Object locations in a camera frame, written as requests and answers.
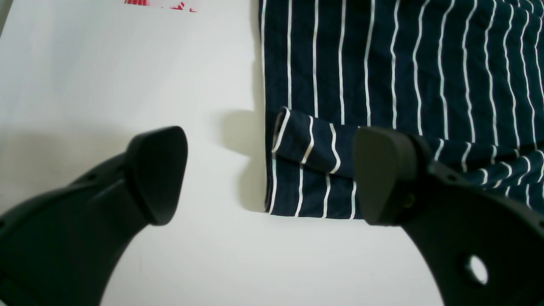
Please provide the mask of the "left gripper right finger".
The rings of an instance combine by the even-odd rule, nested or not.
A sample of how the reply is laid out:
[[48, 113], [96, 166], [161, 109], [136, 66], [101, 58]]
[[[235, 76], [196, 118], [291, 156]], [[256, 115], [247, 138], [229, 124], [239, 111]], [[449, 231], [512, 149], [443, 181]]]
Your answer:
[[406, 232], [445, 306], [542, 306], [542, 215], [435, 162], [419, 136], [359, 128], [352, 159], [362, 217]]

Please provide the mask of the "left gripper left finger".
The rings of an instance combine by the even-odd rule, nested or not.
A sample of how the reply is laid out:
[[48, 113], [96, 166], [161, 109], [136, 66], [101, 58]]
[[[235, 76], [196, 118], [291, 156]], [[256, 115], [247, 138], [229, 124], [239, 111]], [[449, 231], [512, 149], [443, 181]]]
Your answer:
[[98, 306], [132, 239], [175, 215], [188, 159], [178, 126], [136, 135], [74, 182], [1, 215], [1, 304]]

